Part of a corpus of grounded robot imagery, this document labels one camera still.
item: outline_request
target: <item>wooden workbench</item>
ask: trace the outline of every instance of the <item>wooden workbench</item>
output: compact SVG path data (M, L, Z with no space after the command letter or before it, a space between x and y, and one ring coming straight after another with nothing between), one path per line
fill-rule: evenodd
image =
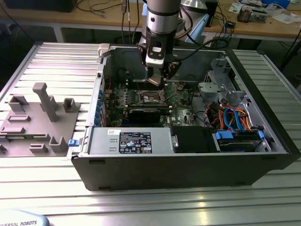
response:
M91 0L92 3L99 3L100 0ZM237 14L228 12L231 3L234 0L220 0L220 7L223 14L228 20L235 22L236 27L233 37L251 38L251 39L268 39L268 40L292 40L299 31L299 24L284 24L273 18L268 18L265 23L249 22L242 23L237 21ZM106 8L111 5L119 4L119 0L101 5L98 8ZM81 8L89 9L87 0L80 4ZM142 12L142 4L140 3L140 15ZM135 27L137 23L136 4L130 3L131 9L131 27ZM289 10L301 10L301 6L290 5ZM63 41L61 34L62 27L87 28L87 29L104 29L104 30L120 30L121 29L121 6L116 6L104 11L103 16L95 15L91 12L85 12L75 8L71 13L61 13L53 11L8 9L7 12L20 24L41 25L53 27L59 42ZM8 24L11 20L0 10L0 23ZM128 26L127 16L125 17L124 26ZM221 31L218 20L214 19L211 27L206 27L204 35L216 36Z

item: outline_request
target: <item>motherboard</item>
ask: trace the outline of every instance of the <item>motherboard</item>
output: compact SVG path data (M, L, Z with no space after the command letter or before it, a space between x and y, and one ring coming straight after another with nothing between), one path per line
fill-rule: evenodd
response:
M191 110L192 89L173 82L159 89L138 82L105 91L108 127L197 125Z

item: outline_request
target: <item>open computer chassis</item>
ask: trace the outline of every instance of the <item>open computer chassis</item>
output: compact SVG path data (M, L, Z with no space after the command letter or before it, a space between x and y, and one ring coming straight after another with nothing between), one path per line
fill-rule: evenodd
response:
M99 52L85 136L70 153L87 189L251 185L300 157L239 52L199 51L162 87L145 80L136 47Z

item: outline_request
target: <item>blue plastic clip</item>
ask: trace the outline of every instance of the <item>blue plastic clip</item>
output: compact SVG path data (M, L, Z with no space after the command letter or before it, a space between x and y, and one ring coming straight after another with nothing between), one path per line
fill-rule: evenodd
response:
M217 140L220 140L220 139L233 139L233 135L230 131L223 131L223 130L217 131L215 133L215 137L216 137Z
M258 131L258 135L261 140L264 140L264 133L262 131Z
M69 140L68 147L78 147L79 146L79 140Z

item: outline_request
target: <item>warning label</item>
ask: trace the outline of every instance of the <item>warning label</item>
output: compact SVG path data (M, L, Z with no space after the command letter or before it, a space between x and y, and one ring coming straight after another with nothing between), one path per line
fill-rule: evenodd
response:
M152 153L151 133L120 133L121 154Z

